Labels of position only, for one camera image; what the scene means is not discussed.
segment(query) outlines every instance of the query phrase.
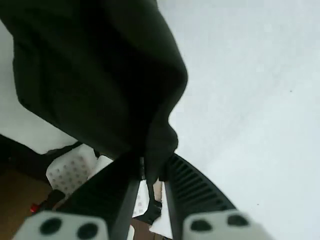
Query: black dot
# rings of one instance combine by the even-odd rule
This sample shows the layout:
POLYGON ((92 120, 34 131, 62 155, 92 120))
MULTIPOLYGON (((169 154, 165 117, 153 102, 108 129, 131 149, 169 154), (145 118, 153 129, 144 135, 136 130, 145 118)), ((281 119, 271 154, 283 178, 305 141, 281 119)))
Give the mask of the black dot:
POLYGON ((207 232, 213 229, 206 220, 194 220, 190 228, 196 232, 207 232))
POLYGON ((57 217, 50 218, 41 224, 40 233, 42 235, 54 234, 55 232, 59 231, 61 225, 62 225, 62 221, 60 218, 57 218, 57 217))
POLYGON ((235 214, 228 217, 228 225, 235 227, 248 226, 249 222, 241 215, 235 214))
POLYGON ((93 239, 98 233, 98 226, 94 223, 86 223, 82 225, 77 232, 77 236, 81 240, 93 239))

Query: white plastic block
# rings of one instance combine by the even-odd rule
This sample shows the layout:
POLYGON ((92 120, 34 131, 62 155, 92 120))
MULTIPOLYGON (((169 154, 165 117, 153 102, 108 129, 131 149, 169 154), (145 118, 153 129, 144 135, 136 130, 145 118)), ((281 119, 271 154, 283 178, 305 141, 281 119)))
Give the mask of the white plastic block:
POLYGON ((47 168, 46 177, 53 189, 68 197, 87 181, 96 164, 94 150, 83 144, 55 159, 47 168))
POLYGON ((92 178, 94 175, 96 175, 98 172, 100 172, 102 169, 104 169, 106 166, 108 166, 109 164, 111 164, 113 161, 106 157, 101 155, 97 161, 96 161, 96 165, 94 166, 90 176, 88 177, 88 180, 90 178, 92 178))
POLYGON ((139 185, 138 194, 136 196, 132 217, 143 215, 148 210, 149 191, 147 181, 142 180, 139 185))
POLYGON ((13 240, 79 240, 81 227, 86 224, 97 228, 96 234, 86 239, 109 239, 107 224, 100 217, 42 211, 28 217, 13 240))
POLYGON ((273 240, 246 214, 237 210, 197 213, 183 223, 183 240, 273 240))

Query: dark green fabric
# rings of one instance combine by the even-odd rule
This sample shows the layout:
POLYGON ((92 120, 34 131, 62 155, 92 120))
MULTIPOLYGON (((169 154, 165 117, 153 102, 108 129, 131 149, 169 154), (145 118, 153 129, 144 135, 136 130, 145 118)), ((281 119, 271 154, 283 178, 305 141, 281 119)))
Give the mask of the dark green fabric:
POLYGON ((140 151, 154 182, 177 148, 168 117, 187 83, 156 3, 0 0, 0 19, 21 104, 111 158, 140 151))

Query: black plastic part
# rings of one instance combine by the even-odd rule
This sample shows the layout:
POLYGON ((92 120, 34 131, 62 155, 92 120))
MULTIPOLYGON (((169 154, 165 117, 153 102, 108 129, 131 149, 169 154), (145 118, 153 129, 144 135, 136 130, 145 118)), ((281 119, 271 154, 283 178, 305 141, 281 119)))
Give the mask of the black plastic part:
POLYGON ((77 232, 77 236, 81 240, 93 239, 98 233, 98 226, 95 223, 89 222, 82 225, 77 232))
POLYGON ((155 200, 154 186, 152 184, 148 184, 147 186, 149 191, 148 209, 143 215, 137 216, 135 219, 152 225, 154 221, 161 216, 162 203, 155 200))
POLYGON ((41 155, 27 146, 0 134, 0 158, 10 157, 9 166, 14 167, 20 173, 49 185, 50 183, 46 177, 48 166, 56 158, 68 153, 81 144, 81 142, 76 142, 73 145, 53 149, 41 155))
POLYGON ((45 222, 43 222, 40 226, 40 233, 42 235, 51 235, 59 231, 62 225, 62 220, 58 217, 53 217, 45 222))
POLYGON ((139 157, 124 154, 76 190, 58 211, 101 217, 110 240, 125 240, 139 183, 139 157))
POLYGON ((187 216, 235 209, 207 177, 176 154, 167 162, 160 180, 165 182, 174 240, 181 240, 183 222, 187 216))
POLYGON ((39 208, 33 214, 37 214, 43 210, 52 210, 58 202, 65 198, 65 196, 66 195, 60 190, 55 189, 51 191, 47 199, 39 205, 39 208))

